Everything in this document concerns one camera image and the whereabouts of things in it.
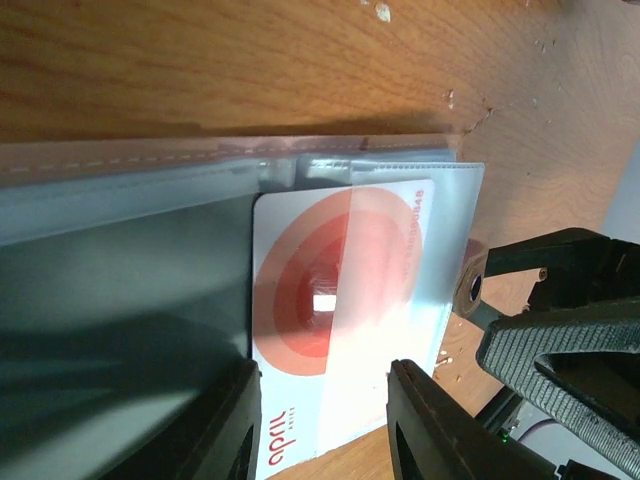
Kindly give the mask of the pink leather card holder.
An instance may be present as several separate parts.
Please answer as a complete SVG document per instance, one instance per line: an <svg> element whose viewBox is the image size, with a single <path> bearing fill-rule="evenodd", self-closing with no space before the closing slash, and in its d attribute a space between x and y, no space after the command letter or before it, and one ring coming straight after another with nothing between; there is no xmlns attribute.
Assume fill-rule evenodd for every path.
<svg viewBox="0 0 640 480"><path fill-rule="evenodd" d="M1 475L266 479L383 426L476 305L438 136L1 148Z"/></svg>

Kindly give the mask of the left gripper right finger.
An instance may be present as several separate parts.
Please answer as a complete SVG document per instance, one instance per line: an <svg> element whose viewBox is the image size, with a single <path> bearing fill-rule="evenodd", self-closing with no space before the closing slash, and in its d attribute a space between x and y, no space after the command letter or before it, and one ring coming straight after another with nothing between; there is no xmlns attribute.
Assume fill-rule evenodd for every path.
<svg viewBox="0 0 640 480"><path fill-rule="evenodd" d="M396 479L554 479L556 467L487 431L411 360L388 375L387 426Z"/></svg>

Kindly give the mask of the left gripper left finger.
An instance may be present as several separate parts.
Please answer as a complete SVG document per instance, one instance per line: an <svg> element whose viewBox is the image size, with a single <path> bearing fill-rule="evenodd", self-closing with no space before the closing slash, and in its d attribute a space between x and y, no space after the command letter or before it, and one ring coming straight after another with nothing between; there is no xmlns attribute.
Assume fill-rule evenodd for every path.
<svg viewBox="0 0 640 480"><path fill-rule="evenodd" d="M254 479L260 426L260 373L242 359L107 477Z"/></svg>

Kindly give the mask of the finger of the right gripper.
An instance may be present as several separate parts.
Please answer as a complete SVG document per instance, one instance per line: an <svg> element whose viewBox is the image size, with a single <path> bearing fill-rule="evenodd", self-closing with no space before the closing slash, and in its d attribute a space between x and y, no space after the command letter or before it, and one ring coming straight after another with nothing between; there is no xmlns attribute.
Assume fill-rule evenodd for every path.
<svg viewBox="0 0 640 480"><path fill-rule="evenodd" d="M567 228L488 251L484 277L538 272L524 313L639 328L639 245Z"/></svg>

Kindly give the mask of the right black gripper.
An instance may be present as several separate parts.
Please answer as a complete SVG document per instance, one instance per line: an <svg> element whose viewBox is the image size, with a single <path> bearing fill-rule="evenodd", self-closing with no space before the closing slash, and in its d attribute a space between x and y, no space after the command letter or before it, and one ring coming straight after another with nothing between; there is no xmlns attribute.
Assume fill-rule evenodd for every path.
<svg viewBox="0 0 640 480"><path fill-rule="evenodd" d="M500 389L476 415L504 443L556 467L572 460L618 479L638 477L638 299L496 320L476 360L529 402Z"/></svg>

